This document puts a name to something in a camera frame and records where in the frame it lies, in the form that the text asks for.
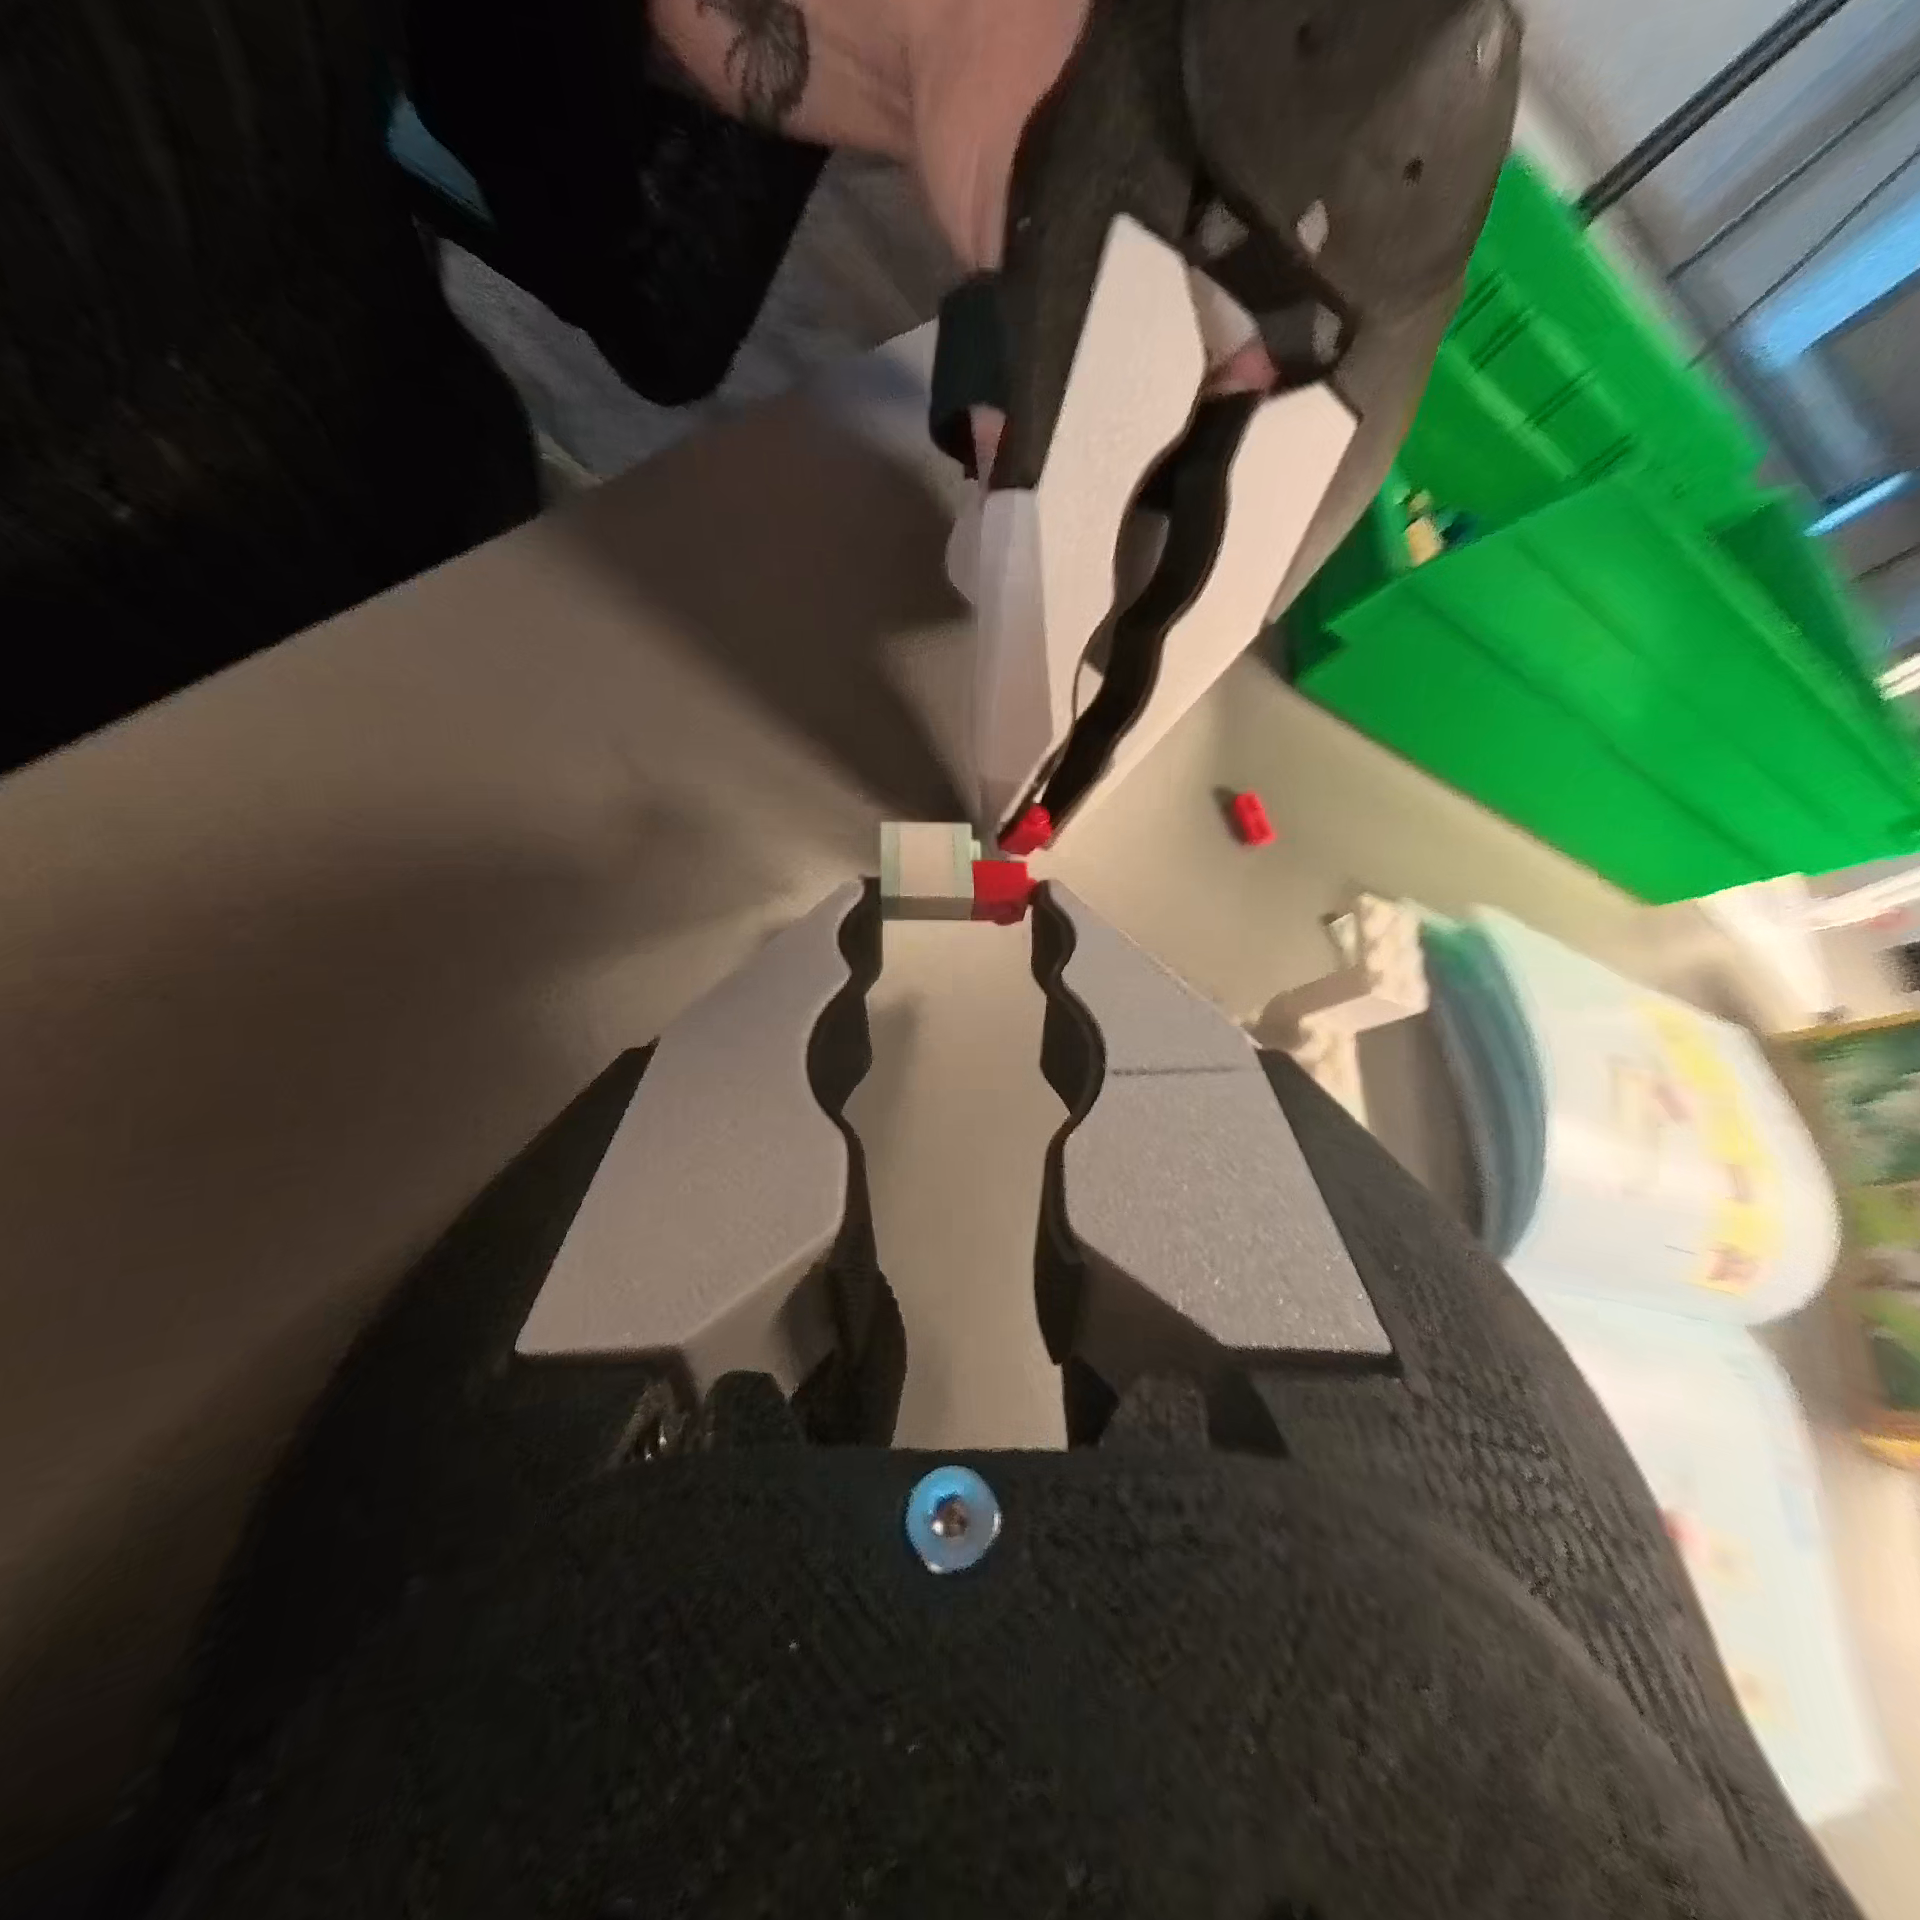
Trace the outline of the person's left hand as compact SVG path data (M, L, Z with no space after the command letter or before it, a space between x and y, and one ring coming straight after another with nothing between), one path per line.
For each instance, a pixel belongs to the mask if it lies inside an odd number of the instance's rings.
M910 172L966 274L1001 264L1027 120L1089 2L650 2L650 32L755 129Z

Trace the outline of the pale green lego brick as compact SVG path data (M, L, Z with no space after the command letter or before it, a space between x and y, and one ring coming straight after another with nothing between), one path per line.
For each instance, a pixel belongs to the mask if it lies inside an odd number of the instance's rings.
M882 823L881 914L886 920L971 920L979 853L971 823Z

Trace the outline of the person's left forearm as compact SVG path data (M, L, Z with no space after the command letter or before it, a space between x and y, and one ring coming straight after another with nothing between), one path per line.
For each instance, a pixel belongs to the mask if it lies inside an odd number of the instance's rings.
M640 398L712 398L826 145L672 78L643 5L402 5L392 154L426 225L580 328Z

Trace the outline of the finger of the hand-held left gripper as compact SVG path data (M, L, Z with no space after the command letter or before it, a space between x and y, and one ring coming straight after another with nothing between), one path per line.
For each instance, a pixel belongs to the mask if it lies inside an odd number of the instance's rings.
M1186 432L1205 369L1180 250L1113 216L1040 480L981 494L948 546L971 557L956 578L971 605L971 821L1014 817L1064 746L1083 650L1113 607L1122 522Z
M1333 391L1197 408L1160 469L1160 560L1110 617L1092 698L1046 769L1052 821L1131 772L1260 637L1354 434Z

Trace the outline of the lego instruction booklet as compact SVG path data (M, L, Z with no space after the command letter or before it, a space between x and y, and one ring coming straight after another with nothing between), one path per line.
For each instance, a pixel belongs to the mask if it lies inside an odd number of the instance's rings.
M1422 942L1478 1237L1633 1453L1793 1807L1849 1817L1884 1745L1806 1407L1761 1337L1840 1250L1809 1126L1752 1032L1499 909Z

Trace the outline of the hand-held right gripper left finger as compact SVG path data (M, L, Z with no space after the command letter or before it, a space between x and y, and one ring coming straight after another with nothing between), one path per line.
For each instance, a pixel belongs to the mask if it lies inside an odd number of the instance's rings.
M890 1444L905 1326L849 1101L873 1066L875 880L835 886L651 1047L516 1333L635 1360L692 1400L773 1377L830 1444Z

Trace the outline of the black tripod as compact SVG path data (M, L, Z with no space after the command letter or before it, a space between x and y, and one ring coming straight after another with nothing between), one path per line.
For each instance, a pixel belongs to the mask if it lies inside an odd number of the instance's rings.
M1740 55L1729 58L1656 128L1651 128L1622 157L1600 173L1572 204L1585 225L1619 208L1643 180L1658 173L1672 154L1680 152L1706 126L1742 100L1798 45L1821 32L1849 2L1795 2L1765 32L1752 38Z

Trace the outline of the white lego build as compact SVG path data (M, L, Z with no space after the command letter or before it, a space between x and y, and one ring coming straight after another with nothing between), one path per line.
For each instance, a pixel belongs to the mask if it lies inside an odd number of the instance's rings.
M1358 1039L1381 1025L1424 1017L1430 984L1424 914L1393 896L1360 894L1328 920L1333 968L1273 997L1253 1036L1273 1049Z

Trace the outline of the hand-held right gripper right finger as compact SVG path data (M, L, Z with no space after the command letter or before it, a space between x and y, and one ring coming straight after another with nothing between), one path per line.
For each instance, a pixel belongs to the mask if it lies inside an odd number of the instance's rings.
M1064 1104L1036 1256L1050 1356L1110 1392L1385 1369L1382 1321L1248 1032L1057 880L1030 933Z

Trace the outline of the lego set box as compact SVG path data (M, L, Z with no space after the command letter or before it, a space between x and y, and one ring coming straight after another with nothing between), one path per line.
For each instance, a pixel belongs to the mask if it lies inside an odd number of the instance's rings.
M1828 1294L1846 1418L1872 1457L1917 1474L1917 1013L1766 1039L1840 1210Z

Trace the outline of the green plastic bin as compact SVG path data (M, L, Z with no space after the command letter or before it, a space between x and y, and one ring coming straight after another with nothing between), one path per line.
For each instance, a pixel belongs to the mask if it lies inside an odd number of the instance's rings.
M1284 614L1336 717L1652 904L1915 853L1802 495L1523 154L1376 505Z

